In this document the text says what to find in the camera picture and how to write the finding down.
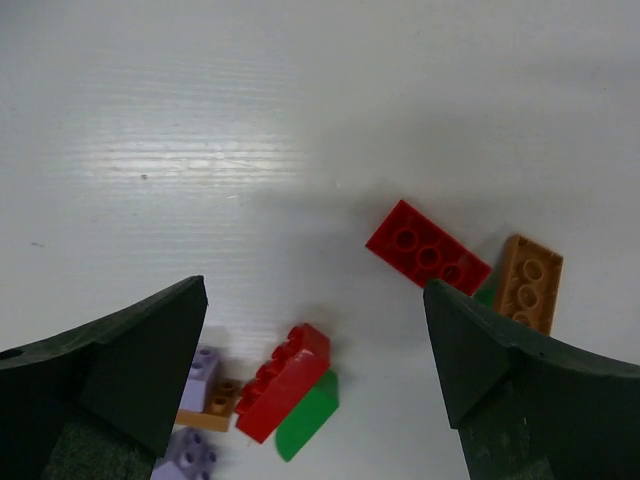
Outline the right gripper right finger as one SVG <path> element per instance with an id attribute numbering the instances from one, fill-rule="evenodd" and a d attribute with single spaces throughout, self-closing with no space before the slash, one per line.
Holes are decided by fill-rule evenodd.
<path id="1" fill-rule="evenodd" d="M 545 336 L 439 280 L 423 298 L 471 478 L 638 478 L 638 366 Z"/>

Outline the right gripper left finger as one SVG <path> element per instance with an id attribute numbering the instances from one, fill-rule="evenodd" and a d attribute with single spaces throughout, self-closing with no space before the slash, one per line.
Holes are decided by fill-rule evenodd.
<path id="1" fill-rule="evenodd" d="M 201 276 L 1 353 L 4 479 L 148 479 L 206 313 Z"/>

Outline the purple lego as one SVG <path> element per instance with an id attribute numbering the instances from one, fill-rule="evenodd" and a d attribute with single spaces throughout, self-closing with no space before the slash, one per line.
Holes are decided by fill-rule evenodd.
<path id="1" fill-rule="evenodd" d="M 154 465 L 151 480 L 210 480 L 217 456 L 205 433 L 191 427 L 172 433 L 167 450 Z"/>
<path id="2" fill-rule="evenodd" d="M 204 410 L 219 365 L 220 355 L 217 349 L 205 344 L 197 345 L 179 404 L 180 410 Z"/>

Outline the brown lego plate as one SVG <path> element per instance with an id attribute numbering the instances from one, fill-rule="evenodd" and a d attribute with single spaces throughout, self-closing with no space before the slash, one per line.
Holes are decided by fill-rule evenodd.
<path id="1" fill-rule="evenodd" d="M 213 432 L 227 432 L 241 389 L 242 383 L 239 380 L 223 378 L 206 397 L 202 412 L 180 409 L 175 424 Z"/>

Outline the tan lego plate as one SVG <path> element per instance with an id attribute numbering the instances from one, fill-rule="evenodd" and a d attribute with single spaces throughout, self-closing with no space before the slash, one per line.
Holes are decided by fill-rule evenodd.
<path id="1" fill-rule="evenodd" d="M 520 234 L 506 241 L 493 309 L 551 334 L 564 258 Z"/>

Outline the red slope lego brick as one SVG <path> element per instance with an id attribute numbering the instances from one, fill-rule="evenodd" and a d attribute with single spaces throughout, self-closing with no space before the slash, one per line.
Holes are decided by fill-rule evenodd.
<path id="1" fill-rule="evenodd" d="M 329 367 L 329 338 L 308 323 L 294 326 L 241 389 L 236 428 L 263 443 Z"/>

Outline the green slope lego brick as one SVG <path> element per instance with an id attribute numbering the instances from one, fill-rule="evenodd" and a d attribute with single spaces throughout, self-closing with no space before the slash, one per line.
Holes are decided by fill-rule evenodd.
<path id="1" fill-rule="evenodd" d="M 329 369 L 277 428 L 275 447 L 280 458 L 291 461 L 339 405 L 338 376 Z"/>

